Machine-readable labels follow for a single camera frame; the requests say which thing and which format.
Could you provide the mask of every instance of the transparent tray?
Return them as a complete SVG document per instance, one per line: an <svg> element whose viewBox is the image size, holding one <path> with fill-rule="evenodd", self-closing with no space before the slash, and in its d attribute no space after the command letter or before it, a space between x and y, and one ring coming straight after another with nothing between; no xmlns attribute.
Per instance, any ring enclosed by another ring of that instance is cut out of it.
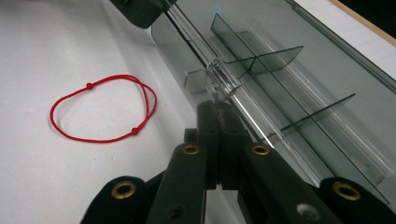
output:
<svg viewBox="0 0 396 224"><path fill-rule="evenodd" d="M306 182L349 178L394 209L394 79L294 1L170 5L152 36L193 106L230 101Z"/></svg>

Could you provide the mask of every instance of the red string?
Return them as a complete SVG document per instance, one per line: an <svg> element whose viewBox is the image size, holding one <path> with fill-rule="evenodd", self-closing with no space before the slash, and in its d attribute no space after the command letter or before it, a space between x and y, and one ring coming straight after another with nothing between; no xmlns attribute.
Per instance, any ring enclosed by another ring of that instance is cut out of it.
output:
<svg viewBox="0 0 396 224"><path fill-rule="evenodd" d="M86 139L86 138L79 138L79 137L74 137L68 133L65 133L61 128L59 128L59 126L56 124L55 120L54 120L54 112L56 109L56 106L58 106L58 104L60 104L62 101L69 99L73 96L76 96L84 91L89 91L92 90L95 86L98 86L104 82L107 81L111 81L111 80L116 80L116 79L125 79L125 80L129 80L132 81L136 84L138 84L140 86L140 88L142 89L143 95L144 95L144 99L145 99L145 105L146 105L146 116L145 119L137 126L132 128L132 130L129 133L126 133L120 137L117 138L113 138L113 139L105 139L105 140L96 140L96 139ZM146 92L146 90L149 90L152 95L154 96L154 106L151 108L151 110L149 109L149 98L148 98L148 94ZM71 94L68 94L64 97L62 97L61 99L59 99L57 102L55 102L55 104L52 106L52 108L50 109L49 112L49 118L50 118L50 122L52 123L53 127L56 129L56 131L58 131L59 133L61 133L63 136L75 140L75 141L79 141L79 142L87 142L87 143L112 143L112 142L117 142L120 141L128 136L131 135L136 135L138 134L146 125L146 123L149 121L149 119L151 118L151 116L154 114L155 108L157 107L157 94L155 94L155 91L148 85L146 85L145 83L141 82L137 77L131 76L131 75L115 75L112 77L106 77L103 78L99 81L93 82L93 83L87 83L87 86L79 91L75 91Z"/></svg>

